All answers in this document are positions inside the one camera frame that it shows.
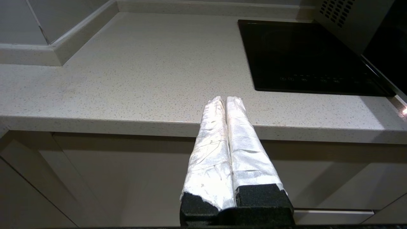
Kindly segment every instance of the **kitchen countertop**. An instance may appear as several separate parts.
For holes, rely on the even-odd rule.
[[[208,100],[239,96],[260,139],[407,144],[387,98],[255,91],[238,19],[118,13],[63,67],[0,65],[0,122],[195,137]]]

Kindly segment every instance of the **induction cooktop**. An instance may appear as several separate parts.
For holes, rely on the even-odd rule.
[[[238,25],[256,90],[395,95],[320,24],[239,20]]]

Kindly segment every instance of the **black glass cooktop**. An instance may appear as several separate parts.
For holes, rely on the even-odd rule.
[[[239,20],[256,90],[394,96],[320,24]]]

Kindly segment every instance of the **speckled quartz countertop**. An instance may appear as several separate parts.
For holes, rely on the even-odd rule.
[[[260,139],[407,144],[383,97],[255,91],[237,17],[118,13],[63,67],[0,65],[10,130],[195,137],[242,97]]]

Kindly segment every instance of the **white wrapping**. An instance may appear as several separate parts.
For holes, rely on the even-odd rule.
[[[220,96],[209,101],[203,112],[182,194],[201,196],[220,211],[236,206],[225,107]]]
[[[226,101],[233,190],[241,185],[283,185],[246,115],[243,101],[228,97]]]

